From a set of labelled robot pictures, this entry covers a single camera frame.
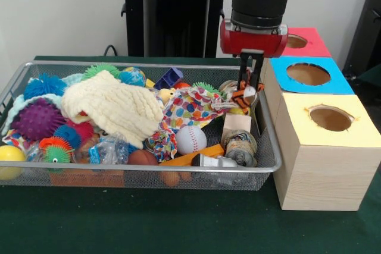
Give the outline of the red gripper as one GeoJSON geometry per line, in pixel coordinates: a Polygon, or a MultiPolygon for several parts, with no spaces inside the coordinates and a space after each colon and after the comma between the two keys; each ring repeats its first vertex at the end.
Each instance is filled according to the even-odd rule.
{"type": "Polygon", "coordinates": [[[220,25],[220,47],[224,54],[240,55],[238,83],[246,81],[248,54],[255,62],[250,84],[258,86],[264,58],[280,57],[288,41],[288,26],[281,24],[274,29],[253,30],[224,19],[220,25]]]}

